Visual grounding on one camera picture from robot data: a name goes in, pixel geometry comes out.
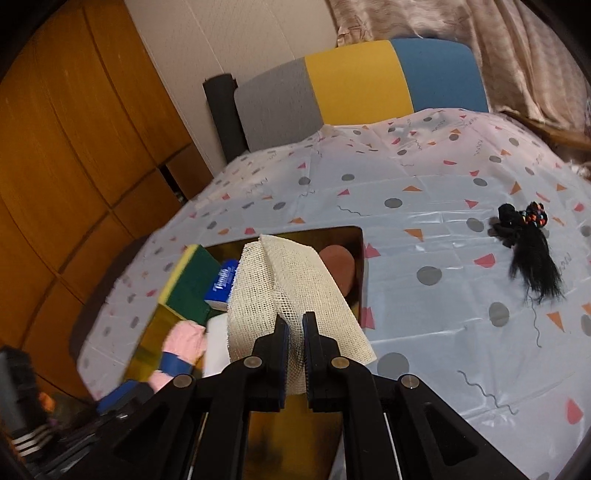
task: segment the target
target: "blue box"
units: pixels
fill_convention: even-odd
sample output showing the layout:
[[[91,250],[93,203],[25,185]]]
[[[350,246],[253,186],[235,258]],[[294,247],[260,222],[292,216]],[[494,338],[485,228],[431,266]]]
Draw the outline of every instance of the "blue box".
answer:
[[[226,260],[222,264],[216,279],[203,299],[211,308],[222,312],[228,311],[228,299],[232,291],[238,263],[238,260]]]

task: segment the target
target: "blue tape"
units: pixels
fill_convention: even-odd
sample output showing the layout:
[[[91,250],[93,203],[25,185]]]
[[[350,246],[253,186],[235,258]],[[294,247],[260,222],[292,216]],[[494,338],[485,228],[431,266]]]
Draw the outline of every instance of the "blue tape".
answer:
[[[193,366],[181,360],[174,353],[162,352],[158,370],[171,377],[176,377],[180,374],[190,374],[193,371]]]

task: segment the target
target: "white wall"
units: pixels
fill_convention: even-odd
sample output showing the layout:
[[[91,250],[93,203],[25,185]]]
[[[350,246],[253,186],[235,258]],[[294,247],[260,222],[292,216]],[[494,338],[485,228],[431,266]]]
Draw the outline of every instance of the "white wall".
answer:
[[[125,0],[160,78],[213,174],[225,165],[202,83],[238,84],[336,46],[325,0]]]

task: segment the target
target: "pink cloth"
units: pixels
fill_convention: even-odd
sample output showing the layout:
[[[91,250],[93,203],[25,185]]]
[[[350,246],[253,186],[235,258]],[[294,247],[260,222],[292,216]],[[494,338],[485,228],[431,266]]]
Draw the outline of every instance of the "pink cloth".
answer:
[[[158,390],[161,390],[172,379],[173,378],[170,375],[165,374],[160,370],[156,370],[152,375],[150,375],[148,383],[150,384],[150,387],[152,387],[152,390],[157,392]]]
[[[162,351],[173,353],[184,362],[194,365],[203,356],[206,347],[205,327],[191,320],[185,320],[178,322],[170,330]]]

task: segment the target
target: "metal screw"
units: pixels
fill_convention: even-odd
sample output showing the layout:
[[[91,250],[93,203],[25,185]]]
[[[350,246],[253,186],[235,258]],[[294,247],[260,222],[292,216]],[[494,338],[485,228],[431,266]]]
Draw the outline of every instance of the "metal screw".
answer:
[[[349,366],[349,360],[344,356],[336,356],[330,361],[330,363],[335,368],[347,368]]]
[[[402,385],[404,385],[406,388],[417,388],[420,385],[420,381],[417,377],[415,377],[414,375],[404,375],[402,377]]]
[[[247,356],[244,359],[244,366],[247,368],[259,368],[262,365],[262,360],[257,356]]]
[[[173,385],[177,388],[186,388],[191,383],[193,383],[193,377],[191,375],[180,374],[173,379]]]

